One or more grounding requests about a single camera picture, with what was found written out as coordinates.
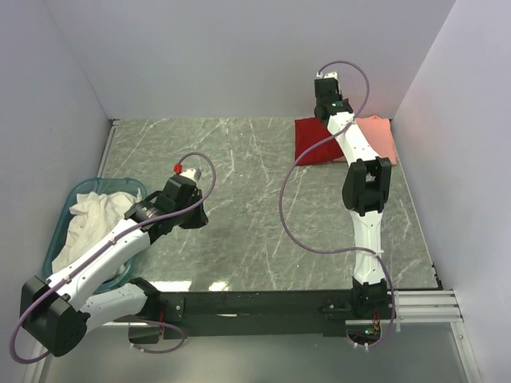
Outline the red t shirt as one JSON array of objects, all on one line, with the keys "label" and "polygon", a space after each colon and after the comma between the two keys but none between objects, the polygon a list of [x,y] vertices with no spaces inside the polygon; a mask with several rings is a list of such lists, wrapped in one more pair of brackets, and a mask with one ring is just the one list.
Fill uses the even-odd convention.
[{"label": "red t shirt", "polygon": [[[295,120],[295,160],[309,147],[321,140],[331,137],[327,128],[315,117]],[[297,163],[298,166],[330,163],[344,158],[343,152],[335,139],[315,148]]]}]

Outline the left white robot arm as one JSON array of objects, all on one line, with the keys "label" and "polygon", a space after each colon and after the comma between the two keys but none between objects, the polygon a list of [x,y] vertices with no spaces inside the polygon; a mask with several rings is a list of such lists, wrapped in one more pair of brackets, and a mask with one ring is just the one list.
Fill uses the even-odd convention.
[{"label": "left white robot arm", "polygon": [[32,277],[22,287],[20,318],[24,329],[47,352],[60,357],[90,331],[123,317],[159,325],[160,291],[143,278],[99,294],[97,289],[124,263],[167,235],[174,227],[199,229],[208,223],[200,170],[171,176],[164,189],[135,203],[96,245],[46,280]]}]

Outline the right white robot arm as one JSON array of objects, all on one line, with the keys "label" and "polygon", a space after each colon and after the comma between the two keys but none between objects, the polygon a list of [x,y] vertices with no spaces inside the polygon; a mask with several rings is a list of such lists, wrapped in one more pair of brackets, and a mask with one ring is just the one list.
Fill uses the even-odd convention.
[{"label": "right white robot arm", "polygon": [[382,212],[389,198],[392,163],[373,149],[344,99],[337,73],[315,79],[315,117],[335,137],[348,163],[342,189],[345,208],[355,229],[355,270],[351,311],[369,318],[388,307],[386,275],[382,264]]}]

